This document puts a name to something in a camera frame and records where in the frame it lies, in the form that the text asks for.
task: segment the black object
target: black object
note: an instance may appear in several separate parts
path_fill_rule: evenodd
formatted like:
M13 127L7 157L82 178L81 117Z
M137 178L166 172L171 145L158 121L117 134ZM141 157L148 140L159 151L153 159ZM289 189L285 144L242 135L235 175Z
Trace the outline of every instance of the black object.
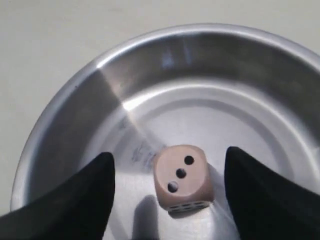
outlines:
M238 147L227 150L224 183L242 240L320 240L320 196Z
M114 194L114 158L104 152L55 190L1 217L0 240L101 240Z

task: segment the white surface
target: white surface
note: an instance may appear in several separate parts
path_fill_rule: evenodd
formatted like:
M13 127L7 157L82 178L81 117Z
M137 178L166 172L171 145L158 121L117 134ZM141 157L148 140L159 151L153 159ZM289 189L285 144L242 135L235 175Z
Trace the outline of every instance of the white surface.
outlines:
M320 54L319 0L0 0L0 214L21 151L60 87L112 46L158 28L229 23Z

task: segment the beige die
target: beige die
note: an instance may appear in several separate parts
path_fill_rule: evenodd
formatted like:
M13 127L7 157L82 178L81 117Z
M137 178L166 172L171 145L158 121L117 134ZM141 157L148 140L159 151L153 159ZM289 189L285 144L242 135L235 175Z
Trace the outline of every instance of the beige die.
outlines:
M165 148L155 157L153 176L158 202L169 212L204 208L214 200L207 159L196 146Z

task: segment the bowl rim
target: bowl rim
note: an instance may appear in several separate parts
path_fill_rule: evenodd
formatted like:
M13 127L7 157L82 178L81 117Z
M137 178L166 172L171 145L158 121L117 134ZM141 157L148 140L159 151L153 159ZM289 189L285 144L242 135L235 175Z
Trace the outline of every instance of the bowl rim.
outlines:
M27 203L27 186L30 182L38 146L45 136L48 126L50 126L55 115L59 112L61 106L64 105L77 86L94 71L102 68L117 56L138 46L170 36L198 35L203 33L232 35L260 42L267 46L282 50L293 58L299 59L307 66L313 68L316 72L319 72L320 75L320 56L316 53L284 37L252 27L223 23L196 23L167 27L131 38L116 45L110 50L105 51L85 65L63 85L45 107L31 130L22 150L15 172L11 192L10 210L19 209Z

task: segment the metal bowl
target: metal bowl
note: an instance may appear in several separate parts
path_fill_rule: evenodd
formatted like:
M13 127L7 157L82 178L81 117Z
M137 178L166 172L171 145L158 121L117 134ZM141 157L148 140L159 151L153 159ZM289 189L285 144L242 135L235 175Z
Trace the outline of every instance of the metal bowl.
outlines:
M159 208L152 156L196 145L219 182L227 147L238 146L320 194L319 109L320 57L296 43L225 24L148 33L94 59L49 103L22 152L11 209L111 151L107 239L236 239L223 183L209 208L183 216Z

